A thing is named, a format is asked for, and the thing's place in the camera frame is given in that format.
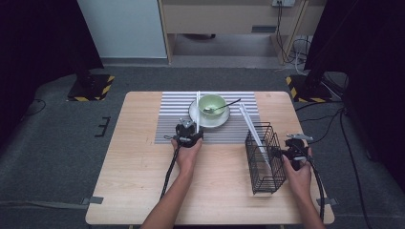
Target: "white chopstick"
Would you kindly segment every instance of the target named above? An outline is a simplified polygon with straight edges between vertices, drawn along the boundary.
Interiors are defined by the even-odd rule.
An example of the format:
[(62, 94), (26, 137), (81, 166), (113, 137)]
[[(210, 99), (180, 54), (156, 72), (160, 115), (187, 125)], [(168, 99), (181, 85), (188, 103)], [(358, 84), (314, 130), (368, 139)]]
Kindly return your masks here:
[(257, 135), (256, 129), (254, 128), (253, 122), (250, 119), (249, 113), (247, 112), (247, 109), (246, 109), (244, 103), (239, 104), (239, 110), (241, 111), (242, 116), (245, 118), (246, 124), (249, 127), (249, 130), (252, 133), (254, 140), (256, 141), (256, 144), (259, 147), (260, 152), (262, 153), (262, 156), (264, 158), (268, 157), (266, 155), (266, 150), (263, 148), (262, 141), (260, 140), (259, 136)]
[(196, 120), (196, 124), (197, 124), (197, 133), (200, 131), (200, 108), (199, 108), (199, 102), (200, 102), (200, 91), (197, 91), (197, 120)]

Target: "human hand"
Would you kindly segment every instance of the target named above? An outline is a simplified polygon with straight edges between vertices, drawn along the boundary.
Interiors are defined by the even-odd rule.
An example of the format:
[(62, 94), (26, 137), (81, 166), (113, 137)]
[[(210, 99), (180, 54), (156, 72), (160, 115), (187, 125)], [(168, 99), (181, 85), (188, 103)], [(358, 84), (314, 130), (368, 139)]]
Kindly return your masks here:
[[(178, 148), (178, 142), (176, 139), (172, 139), (173, 148), (176, 150)], [(203, 145), (203, 138), (197, 140), (196, 144), (191, 148), (180, 147), (179, 154), (176, 162), (179, 165), (181, 172), (188, 173), (190, 170), (194, 169), (194, 165), (197, 161), (197, 154)]]
[[(309, 156), (312, 156), (311, 148), (308, 148)], [(289, 187), (295, 198), (310, 199), (310, 164), (305, 162), (298, 171), (295, 171), (290, 161), (283, 155), (284, 171), (289, 181)]]

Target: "wooden table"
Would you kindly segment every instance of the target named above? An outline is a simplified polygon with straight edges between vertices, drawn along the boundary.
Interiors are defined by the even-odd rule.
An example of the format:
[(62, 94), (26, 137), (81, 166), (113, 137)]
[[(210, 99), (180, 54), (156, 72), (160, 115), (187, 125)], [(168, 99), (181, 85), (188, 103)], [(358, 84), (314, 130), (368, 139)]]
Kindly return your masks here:
[[(271, 122), (281, 143), (286, 134), (302, 133), (287, 93), (259, 92), (254, 96), (261, 121)], [(89, 224), (142, 224), (159, 201), (173, 155), (169, 143), (155, 144), (161, 97), (162, 92), (126, 95), (94, 191), (94, 197), (103, 201), (90, 204), (86, 215)], [(168, 187), (177, 173), (175, 166)], [(316, 203), (320, 196), (315, 178), (311, 192)], [(327, 205), (325, 223), (333, 221)], [(253, 195), (244, 144), (203, 144), (176, 224), (300, 222), (287, 181), (272, 195)]]

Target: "wall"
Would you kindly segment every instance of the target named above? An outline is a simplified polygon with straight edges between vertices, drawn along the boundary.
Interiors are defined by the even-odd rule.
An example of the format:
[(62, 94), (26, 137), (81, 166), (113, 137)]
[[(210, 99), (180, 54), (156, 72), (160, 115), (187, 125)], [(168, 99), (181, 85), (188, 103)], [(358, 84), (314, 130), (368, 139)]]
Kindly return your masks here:
[(167, 58), (158, 1), (78, 0), (102, 58)]

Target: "power outlet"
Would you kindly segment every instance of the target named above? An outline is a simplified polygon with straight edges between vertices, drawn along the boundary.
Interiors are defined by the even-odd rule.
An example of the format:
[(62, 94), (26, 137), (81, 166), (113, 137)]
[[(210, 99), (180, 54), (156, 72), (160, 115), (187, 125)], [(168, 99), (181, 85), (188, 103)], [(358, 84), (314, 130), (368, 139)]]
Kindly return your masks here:
[(291, 8), (295, 4), (295, 0), (273, 0), (272, 6), (279, 7), (281, 4), (282, 7)]

